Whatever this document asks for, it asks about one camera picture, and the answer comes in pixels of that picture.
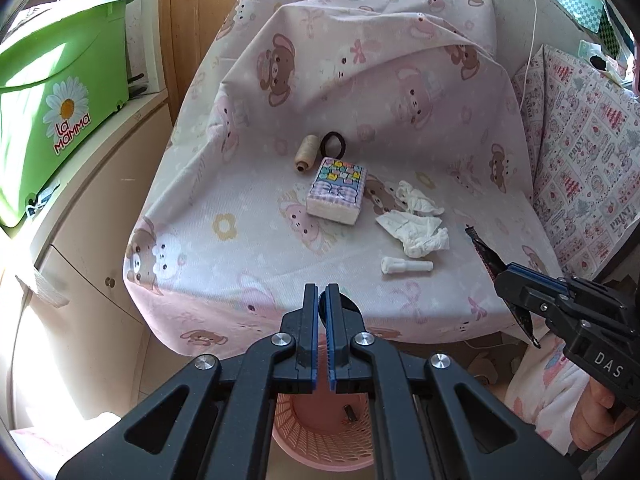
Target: white tissue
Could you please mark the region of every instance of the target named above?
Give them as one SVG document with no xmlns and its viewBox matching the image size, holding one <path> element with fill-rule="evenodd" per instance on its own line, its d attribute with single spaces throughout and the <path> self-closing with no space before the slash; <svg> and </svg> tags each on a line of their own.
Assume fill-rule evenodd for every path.
<svg viewBox="0 0 640 480">
<path fill-rule="evenodd" d="M 437 216 L 444 213 L 443 208 L 437 207 L 433 200 L 404 180 L 398 183 L 396 198 L 405 204 L 406 210 L 412 214 Z"/>
<path fill-rule="evenodd" d="M 449 249 L 449 233 L 447 228 L 438 229 L 442 223 L 439 218 L 390 211 L 376 218 L 376 222 L 402 242 L 404 254 L 410 258 L 421 258 L 431 251 Z"/>
<path fill-rule="evenodd" d="M 383 274 L 396 274 L 398 272 L 407 272 L 408 270 L 433 270 L 433 262 L 403 260 L 402 258 L 391 258 L 385 256 L 380 262 Z"/>
</svg>

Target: cabinet door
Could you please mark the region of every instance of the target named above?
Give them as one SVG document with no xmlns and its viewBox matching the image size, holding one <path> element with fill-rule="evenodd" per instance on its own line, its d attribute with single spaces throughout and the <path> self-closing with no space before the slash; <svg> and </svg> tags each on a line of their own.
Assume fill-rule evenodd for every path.
<svg viewBox="0 0 640 480">
<path fill-rule="evenodd" d="M 129 235 L 171 134 L 164 105 L 125 140 L 71 206 L 53 246 L 93 286 L 142 319 L 122 281 Z"/>
<path fill-rule="evenodd" d="M 138 350 L 145 328 L 101 295 L 49 248 L 40 272 L 70 303 L 53 308 L 32 296 L 13 362 L 18 428 L 61 424 L 132 408 Z"/>
</svg>

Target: daisy logo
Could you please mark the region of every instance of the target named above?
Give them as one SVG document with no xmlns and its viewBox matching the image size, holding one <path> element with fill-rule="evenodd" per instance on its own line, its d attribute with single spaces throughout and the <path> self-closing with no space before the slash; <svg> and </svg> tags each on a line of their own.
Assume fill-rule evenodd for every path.
<svg viewBox="0 0 640 480">
<path fill-rule="evenodd" d="M 91 123 L 88 95 L 80 79 L 69 76 L 66 81 L 55 83 L 53 93 L 47 96 L 47 106 L 51 110 L 44 115 L 42 122 L 49 125 L 47 137 L 54 137 L 53 151 L 56 155 Z"/>
</svg>

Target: tissue pack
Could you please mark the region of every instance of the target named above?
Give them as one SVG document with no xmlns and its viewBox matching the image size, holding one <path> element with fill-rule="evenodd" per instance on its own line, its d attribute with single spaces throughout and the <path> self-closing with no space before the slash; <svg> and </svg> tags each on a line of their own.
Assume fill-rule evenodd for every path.
<svg viewBox="0 0 640 480">
<path fill-rule="evenodd" d="M 306 197 L 309 215 L 353 225 L 360 214 L 367 170 L 326 156 Z"/>
</svg>

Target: pink plastic basket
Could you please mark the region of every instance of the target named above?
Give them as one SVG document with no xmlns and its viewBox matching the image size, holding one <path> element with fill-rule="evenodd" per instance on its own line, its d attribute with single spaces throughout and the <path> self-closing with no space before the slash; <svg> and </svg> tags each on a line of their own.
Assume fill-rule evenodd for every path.
<svg viewBox="0 0 640 480">
<path fill-rule="evenodd" d="M 357 421 L 349 422 L 350 404 Z M 273 437 L 300 463 L 324 471 L 355 471 L 373 464 L 367 396 L 329 390 L 326 344 L 318 345 L 318 386 L 311 395 L 278 395 Z"/>
</svg>

